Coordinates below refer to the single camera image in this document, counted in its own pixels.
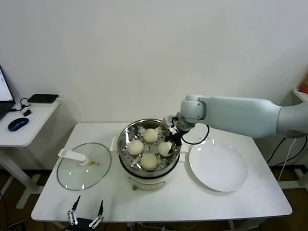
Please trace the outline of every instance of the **white plate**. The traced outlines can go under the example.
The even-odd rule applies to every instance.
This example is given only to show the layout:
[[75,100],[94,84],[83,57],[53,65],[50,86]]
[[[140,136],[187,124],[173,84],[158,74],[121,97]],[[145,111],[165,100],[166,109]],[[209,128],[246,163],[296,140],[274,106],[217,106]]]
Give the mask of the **white plate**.
[[247,166],[238,151],[217,139],[193,146],[189,163],[194,175],[217,191],[233,192],[247,179]]

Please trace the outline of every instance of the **laptop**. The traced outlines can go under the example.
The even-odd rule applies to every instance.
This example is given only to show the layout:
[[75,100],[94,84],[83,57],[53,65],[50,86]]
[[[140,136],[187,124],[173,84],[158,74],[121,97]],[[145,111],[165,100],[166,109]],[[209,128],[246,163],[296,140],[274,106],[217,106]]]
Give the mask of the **laptop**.
[[0,66],[0,119],[15,105],[15,100]]

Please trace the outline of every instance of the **wooden floor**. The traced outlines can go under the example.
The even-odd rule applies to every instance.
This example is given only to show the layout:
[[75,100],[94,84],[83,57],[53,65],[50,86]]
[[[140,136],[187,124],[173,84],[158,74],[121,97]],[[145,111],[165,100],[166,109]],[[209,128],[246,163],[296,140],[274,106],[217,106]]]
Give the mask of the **wooden floor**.
[[[279,174],[279,170],[275,170],[274,175]],[[6,180],[9,178],[9,174],[6,172],[0,173],[0,188],[3,187]],[[38,184],[44,185],[48,174],[42,174]],[[295,180],[296,175],[290,171],[284,171],[282,175],[282,180]],[[13,180],[10,184],[8,190],[6,191],[4,198],[8,207],[9,223],[12,224],[14,221],[20,218],[26,218],[31,215],[31,211],[38,199],[38,195],[32,195],[27,202],[24,209],[16,209],[16,204],[22,195],[25,187],[19,183],[17,180]],[[284,190],[286,197],[288,198],[292,208],[293,213],[290,216],[282,218],[271,218],[266,220],[261,227],[252,229],[252,231],[308,231],[308,193],[304,189],[288,189]],[[238,225],[242,221],[236,221],[235,224]],[[27,231],[60,231],[59,228],[53,227],[51,223],[36,222],[31,218],[27,219],[25,222],[25,227]],[[98,231],[103,231],[106,224],[101,224],[96,229]],[[163,224],[147,224],[154,227],[165,226],[168,230],[190,230],[190,231],[223,231],[229,229],[229,225],[226,221],[215,221],[215,222],[198,222],[191,229],[185,229],[181,227],[178,223],[163,223]],[[189,227],[194,225],[194,223],[181,223],[182,226]],[[0,202],[0,230],[4,230],[6,226],[5,209],[3,200]],[[141,225],[137,227],[132,226],[132,231],[156,231],[157,228],[145,228]],[[126,231],[126,224],[108,224],[105,231]]]

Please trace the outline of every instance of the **glass lid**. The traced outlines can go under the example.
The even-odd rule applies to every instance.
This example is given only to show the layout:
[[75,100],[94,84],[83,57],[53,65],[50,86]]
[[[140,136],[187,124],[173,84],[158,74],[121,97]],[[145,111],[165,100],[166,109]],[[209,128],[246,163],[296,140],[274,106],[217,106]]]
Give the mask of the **glass lid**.
[[69,190],[83,190],[97,184],[108,172],[111,154],[100,143],[85,143],[72,151],[84,154],[88,164],[81,166],[77,160],[63,158],[57,170],[59,183]]

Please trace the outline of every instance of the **black power bank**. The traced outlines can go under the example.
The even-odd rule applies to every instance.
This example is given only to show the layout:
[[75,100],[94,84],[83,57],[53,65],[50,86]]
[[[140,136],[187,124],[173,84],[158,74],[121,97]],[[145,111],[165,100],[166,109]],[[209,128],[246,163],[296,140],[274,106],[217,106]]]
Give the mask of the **black power bank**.
[[28,99],[29,103],[53,103],[59,95],[34,94]]

